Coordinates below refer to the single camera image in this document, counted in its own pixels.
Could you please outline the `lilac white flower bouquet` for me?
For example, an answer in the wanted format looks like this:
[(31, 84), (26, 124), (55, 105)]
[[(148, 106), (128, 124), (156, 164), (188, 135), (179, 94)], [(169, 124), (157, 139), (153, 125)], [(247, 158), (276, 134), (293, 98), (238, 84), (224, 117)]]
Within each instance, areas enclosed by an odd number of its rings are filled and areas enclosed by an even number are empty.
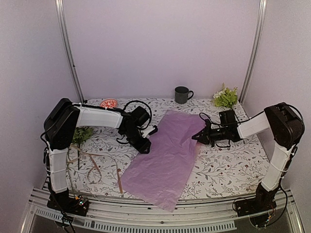
[(81, 148), (81, 146), (89, 140), (93, 135), (93, 128), (83, 126), (75, 128), (72, 144), (77, 148)]

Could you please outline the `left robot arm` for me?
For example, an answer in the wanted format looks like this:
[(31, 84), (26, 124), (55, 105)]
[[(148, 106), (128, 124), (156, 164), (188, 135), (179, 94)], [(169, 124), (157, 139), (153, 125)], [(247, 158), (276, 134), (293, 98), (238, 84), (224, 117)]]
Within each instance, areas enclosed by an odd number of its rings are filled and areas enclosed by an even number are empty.
[(139, 153), (148, 154), (151, 141), (148, 136), (158, 131), (151, 125), (149, 106), (136, 107), (131, 112), (124, 108), (73, 103), (62, 98), (44, 122), (41, 140), (45, 142), (43, 162), (46, 165), (50, 199), (47, 206), (66, 213), (85, 216), (89, 207), (87, 199), (69, 197), (66, 181), (66, 155), (78, 127), (109, 127), (118, 130), (126, 142)]

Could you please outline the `dark grey metal mug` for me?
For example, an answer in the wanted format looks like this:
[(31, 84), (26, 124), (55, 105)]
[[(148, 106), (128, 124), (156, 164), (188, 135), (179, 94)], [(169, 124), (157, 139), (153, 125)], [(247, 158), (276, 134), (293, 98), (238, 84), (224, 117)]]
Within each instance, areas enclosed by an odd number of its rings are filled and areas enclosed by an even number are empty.
[(192, 90), (189, 90), (187, 87), (184, 86), (178, 86), (174, 90), (174, 100), (178, 104), (185, 104), (188, 100), (190, 100), (194, 92)]

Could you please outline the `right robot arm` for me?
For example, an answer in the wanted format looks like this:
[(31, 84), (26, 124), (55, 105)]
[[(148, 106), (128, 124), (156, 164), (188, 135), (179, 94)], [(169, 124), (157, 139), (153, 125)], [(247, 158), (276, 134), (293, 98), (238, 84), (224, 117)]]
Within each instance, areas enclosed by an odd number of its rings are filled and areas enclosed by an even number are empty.
[(281, 102), (244, 121), (238, 121), (234, 110), (222, 111), (219, 117), (219, 124), (205, 118), (205, 127), (192, 139), (214, 147), (217, 141), (238, 142), (265, 130), (272, 131), (275, 147), (267, 173), (256, 188), (256, 196), (236, 201), (234, 210), (242, 216), (275, 208), (275, 195), (305, 132), (302, 115), (295, 107)]

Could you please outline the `green white flower sprig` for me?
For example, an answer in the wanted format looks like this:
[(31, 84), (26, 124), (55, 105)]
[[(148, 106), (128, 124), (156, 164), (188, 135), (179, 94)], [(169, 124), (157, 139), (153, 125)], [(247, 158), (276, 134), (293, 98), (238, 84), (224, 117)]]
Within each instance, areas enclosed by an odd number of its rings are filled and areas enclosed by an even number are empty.
[(238, 102), (237, 91), (237, 87), (230, 89), (225, 85), (225, 83), (223, 83), (221, 90), (213, 95), (212, 102), (216, 107), (226, 107), (232, 109)]

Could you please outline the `red patterned ceramic bowl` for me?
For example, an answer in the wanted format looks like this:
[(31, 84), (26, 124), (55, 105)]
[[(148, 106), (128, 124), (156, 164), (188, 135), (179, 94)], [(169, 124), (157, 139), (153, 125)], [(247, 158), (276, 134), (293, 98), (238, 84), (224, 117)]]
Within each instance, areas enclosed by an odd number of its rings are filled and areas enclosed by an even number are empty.
[(116, 99), (113, 98), (108, 98), (108, 99), (104, 99), (101, 103), (100, 103), (100, 107), (102, 108), (115, 108), (118, 106), (118, 101)]

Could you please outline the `purple pink wrapping paper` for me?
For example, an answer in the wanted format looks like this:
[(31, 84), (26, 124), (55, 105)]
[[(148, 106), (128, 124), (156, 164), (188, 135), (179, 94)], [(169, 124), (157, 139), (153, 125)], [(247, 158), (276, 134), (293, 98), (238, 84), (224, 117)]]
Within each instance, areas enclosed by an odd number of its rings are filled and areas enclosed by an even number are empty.
[(198, 115), (168, 110), (150, 136), (148, 154), (138, 154), (121, 176), (123, 189), (161, 209), (173, 212), (196, 159), (192, 136), (204, 127)]

